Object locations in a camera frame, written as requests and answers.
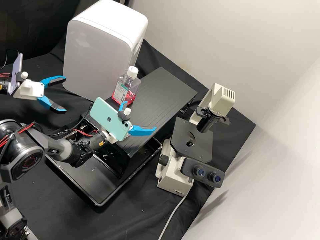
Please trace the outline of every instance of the smartphone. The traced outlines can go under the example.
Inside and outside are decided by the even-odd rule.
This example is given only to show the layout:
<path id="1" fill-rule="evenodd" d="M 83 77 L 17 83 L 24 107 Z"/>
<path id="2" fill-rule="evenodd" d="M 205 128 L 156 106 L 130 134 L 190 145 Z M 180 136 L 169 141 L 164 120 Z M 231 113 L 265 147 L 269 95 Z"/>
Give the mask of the smartphone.
<path id="1" fill-rule="evenodd" d="M 10 85 L 10 87 L 8 89 L 9 95 L 12 95 L 12 93 L 16 89 L 16 86 L 17 86 L 16 75 L 17 75 L 17 72 L 21 72 L 21 69 L 22 69 L 22 58 L 23 58 L 23 54 L 19 53 L 18 57 L 16 58 L 16 60 L 13 63 L 12 75 L 11 75 L 11 85 Z"/>
<path id="2" fill-rule="evenodd" d="M 130 121 L 119 118 L 118 111 L 100 97 L 96 98 L 90 110 L 90 116 L 118 141 L 124 140 L 132 125 Z"/>

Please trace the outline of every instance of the robotic arm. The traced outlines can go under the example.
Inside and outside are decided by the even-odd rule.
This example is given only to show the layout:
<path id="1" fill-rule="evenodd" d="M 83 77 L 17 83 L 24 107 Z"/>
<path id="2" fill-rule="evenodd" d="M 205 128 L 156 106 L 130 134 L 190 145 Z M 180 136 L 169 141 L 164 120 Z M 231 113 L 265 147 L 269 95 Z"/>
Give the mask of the robotic arm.
<path id="1" fill-rule="evenodd" d="M 10 95 L 14 98 L 36 100 L 42 106 L 55 113 L 65 113 L 66 109 L 56 104 L 44 95 L 44 89 L 66 81 L 64 76 L 54 76 L 34 82 L 27 79 L 28 73 L 22 72 L 22 53 L 13 63 L 11 80 L 8 74 L 0 74 L 0 94 Z"/>
<path id="2" fill-rule="evenodd" d="M 33 124 L 21 127 L 16 121 L 0 121 L 0 239 L 37 240 L 27 227 L 27 219 L 14 204 L 8 183 L 19 180 L 35 167 L 46 154 L 57 161 L 81 166 L 93 153 L 107 143 L 108 133 L 98 131 L 78 141 L 54 140 Z"/>
<path id="3" fill-rule="evenodd" d="M 19 180 L 46 154 L 80 167 L 108 142 L 113 144 L 129 135 L 150 135 L 156 129 L 132 125 L 129 114 L 126 102 L 117 112 L 98 98 L 90 115 L 101 122 L 102 128 L 92 137 L 78 141 L 54 140 L 33 128 L 34 123 L 21 126 L 12 119 L 0 121 L 0 240 L 38 240 L 27 227 L 27 219 L 15 207 L 8 183 Z"/>

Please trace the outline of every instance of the black platform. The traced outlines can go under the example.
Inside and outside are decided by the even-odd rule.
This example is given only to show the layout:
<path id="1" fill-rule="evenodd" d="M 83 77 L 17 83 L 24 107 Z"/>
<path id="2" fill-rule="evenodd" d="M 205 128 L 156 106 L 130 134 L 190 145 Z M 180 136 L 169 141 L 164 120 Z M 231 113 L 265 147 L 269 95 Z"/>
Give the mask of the black platform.
<path id="1" fill-rule="evenodd" d="M 152 136 L 196 95 L 196 91 L 163 68 L 148 74 L 141 82 L 136 100 L 129 106 L 130 121 L 144 127 L 156 126 L 152 135 L 130 136 L 124 141 L 107 144 L 79 168 L 47 157 L 96 206 L 107 203 L 160 151 L 161 143 Z M 119 108 L 111 98 L 107 102 L 115 109 Z M 84 119 L 83 125 L 87 133 L 101 128 L 90 115 Z"/>

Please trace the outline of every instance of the white backdrop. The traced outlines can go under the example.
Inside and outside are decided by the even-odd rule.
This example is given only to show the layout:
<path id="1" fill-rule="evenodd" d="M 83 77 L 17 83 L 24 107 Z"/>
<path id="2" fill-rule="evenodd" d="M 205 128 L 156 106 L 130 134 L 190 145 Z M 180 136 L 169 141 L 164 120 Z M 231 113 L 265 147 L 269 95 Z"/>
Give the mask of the white backdrop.
<path id="1" fill-rule="evenodd" d="M 320 56 L 317 0 L 131 0 L 146 40 L 255 123 Z"/>
<path id="2" fill-rule="evenodd" d="M 257 126 L 183 240 L 319 239 L 320 59 Z"/>

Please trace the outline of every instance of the black cloth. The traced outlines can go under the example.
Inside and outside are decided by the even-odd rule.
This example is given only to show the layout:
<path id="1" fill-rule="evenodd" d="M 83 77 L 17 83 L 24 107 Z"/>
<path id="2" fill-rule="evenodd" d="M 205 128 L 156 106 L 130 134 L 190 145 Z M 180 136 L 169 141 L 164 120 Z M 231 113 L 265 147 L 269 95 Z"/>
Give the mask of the black cloth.
<path id="1" fill-rule="evenodd" d="M 181 79 L 202 99 L 207 89 L 185 73 L 158 51 L 144 42 L 137 66 L 142 74 L 150 73 L 159 66 Z M 62 74 L 63 63 L 51 54 L 23 62 L 23 70 L 30 79 L 41 80 Z M 39 122 L 46 133 L 63 127 L 79 118 L 89 102 L 69 93 L 61 85 L 45 90 L 53 101 L 67 109 L 65 115 L 47 111 L 36 101 L 17 100 L 0 95 L 0 119 L 13 118 L 30 123 Z M 178 116 L 188 118 L 192 110 Z M 231 126 L 215 126 L 213 162 L 226 170 L 243 145 L 255 124 L 232 109 L 228 114 Z M 163 141 L 173 128 L 171 119 L 156 138 Z M 27 217 L 28 225 L 39 239 L 157 239 L 172 210 L 181 197 L 156 187 L 155 156 L 134 178 L 118 192 L 105 207 L 96 209 L 73 191 L 72 185 L 64 182 L 47 165 L 39 163 L 23 178 L 12 184 L 13 195 L 19 210 Z M 180 239 L 198 214 L 213 189 L 195 182 L 186 200 L 172 218 L 163 239 Z"/>
<path id="2" fill-rule="evenodd" d="M 0 65 L 5 50 L 17 49 L 24 59 L 48 53 L 67 30 L 79 0 L 14 0 L 0 2 Z M 15 52 L 9 52 L 13 62 Z"/>

